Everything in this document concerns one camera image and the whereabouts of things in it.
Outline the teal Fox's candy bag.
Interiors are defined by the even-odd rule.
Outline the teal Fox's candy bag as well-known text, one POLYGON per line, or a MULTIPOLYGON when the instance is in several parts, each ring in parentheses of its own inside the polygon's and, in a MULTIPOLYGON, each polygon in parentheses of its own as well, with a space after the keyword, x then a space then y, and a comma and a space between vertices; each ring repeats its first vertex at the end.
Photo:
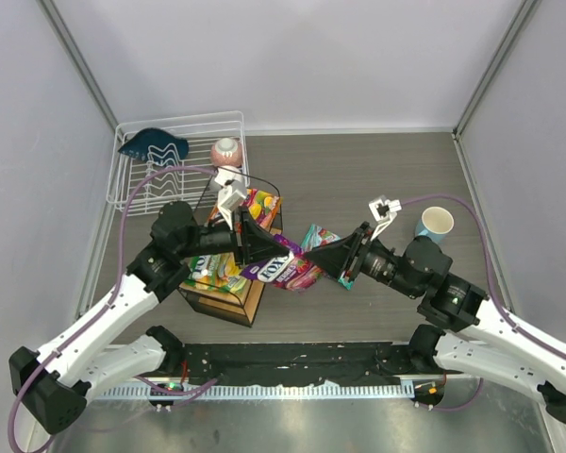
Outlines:
MULTIPOLYGON (((302 241, 301 248, 303 252, 307 253, 318 246, 333 243, 339 239, 341 239, 341 237, 336 233, 329 231, 321 226, 317 226, 316 224, 311 224, 308 229, 307 235, 302 241)), ((316 279, 320 279, 322 277, 328 277, 331 279, 331 277, 320 268, 315 267, 313 271, 314 272, 311 272, 315 275, 316 279)), ((337 281, 347 291, 350 291, 353 288, 354 282, 346 281, 343 278, 339 278, 337 281)))

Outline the purple Fox's berries candy bag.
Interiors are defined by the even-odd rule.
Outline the purple Fox's berries candy bag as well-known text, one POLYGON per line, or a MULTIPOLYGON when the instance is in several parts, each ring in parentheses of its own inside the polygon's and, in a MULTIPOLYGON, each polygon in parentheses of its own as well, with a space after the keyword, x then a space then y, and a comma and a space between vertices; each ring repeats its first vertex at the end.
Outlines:
POLYGON ((275 240, 288 249, 284 257, 274 257, 247 265, 241 276, 271 284, 276 288, 302 292, 320 280, 325 272, 305 257, 304 250, 283 235, 275 234, 275 240))

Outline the orange Fox's fruits candy bag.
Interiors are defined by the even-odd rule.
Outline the orange Fox's fruits candy bag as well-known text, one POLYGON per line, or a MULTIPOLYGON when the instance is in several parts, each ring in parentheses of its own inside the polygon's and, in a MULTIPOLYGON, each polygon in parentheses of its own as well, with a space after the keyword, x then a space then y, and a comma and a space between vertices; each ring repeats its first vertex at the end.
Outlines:
MULTIPOLYGON (((265 230, 269 230, 280 207, 280 197, 257 189, 247 189, 247 196, 241 207, 247 207, 256 222, 265 230)), ((235 212, 233 214, 233 231, 236 231, 235 212)), ((227 223, 217 210, 213 208, 208 223, 227 223)))

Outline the green Fox's candy bag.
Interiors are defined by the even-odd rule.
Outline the green Fox's candy bag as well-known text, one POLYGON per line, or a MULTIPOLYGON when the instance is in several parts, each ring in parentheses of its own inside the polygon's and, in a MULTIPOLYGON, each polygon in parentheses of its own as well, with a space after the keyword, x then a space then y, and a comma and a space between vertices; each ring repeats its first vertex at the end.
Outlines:
POLYGON ((199 290, 240 294, 248 283, 232 253, 193 257, 189 266, 191 274, 184 283, 199 290))

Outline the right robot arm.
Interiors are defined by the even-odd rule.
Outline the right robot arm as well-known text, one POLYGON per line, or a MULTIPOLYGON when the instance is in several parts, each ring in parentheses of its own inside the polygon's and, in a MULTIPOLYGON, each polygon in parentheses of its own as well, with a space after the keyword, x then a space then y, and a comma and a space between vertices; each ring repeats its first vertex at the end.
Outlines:
POLYGON ((530 325, 493 296, 451 273, 452 260, 426 236, 397 256, 362 225, 306 257, 334 278, 364 274, 411 299, 426 325, 411 339, 424 361, 524 394, 566 425, 566 343, 530 325))

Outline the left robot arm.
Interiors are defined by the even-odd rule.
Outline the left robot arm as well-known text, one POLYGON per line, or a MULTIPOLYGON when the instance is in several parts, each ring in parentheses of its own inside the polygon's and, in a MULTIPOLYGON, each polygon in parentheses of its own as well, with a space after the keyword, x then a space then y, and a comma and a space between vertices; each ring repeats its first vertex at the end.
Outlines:
POLYGON ((188 259, 231 253, 238 265, 244 265, 287 256, 287 248, 253 219, 248 208, 239 208, 238 214, 240 226, 225 221, 200 226, 188 203, 162 207, 151 226, 150 243, 119 268, 108 294, 49 343, 37 350, 21 346, 11 354, 8 367, 15 403, 55 435, 108 387, 176 367, 182 345, 163 328, 141 336, 122 352, 107 354, 104 349, 178 289, 191 274, 188 259))

